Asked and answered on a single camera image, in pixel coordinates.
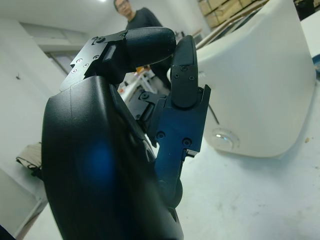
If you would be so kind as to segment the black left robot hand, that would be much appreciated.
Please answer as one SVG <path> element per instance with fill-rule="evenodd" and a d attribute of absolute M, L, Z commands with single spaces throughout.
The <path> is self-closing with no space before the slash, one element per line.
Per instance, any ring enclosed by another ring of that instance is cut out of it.
<path fill-rule="evenodd" d="M 118 88 L 171 59 L 168 95 Z M 199 87 L 193 37 L 166 27 L 93 37 L 45 106 L 42 175 L 65 240 L 181 240 L 185 158 L 201 150 L 211 89 Z"/>

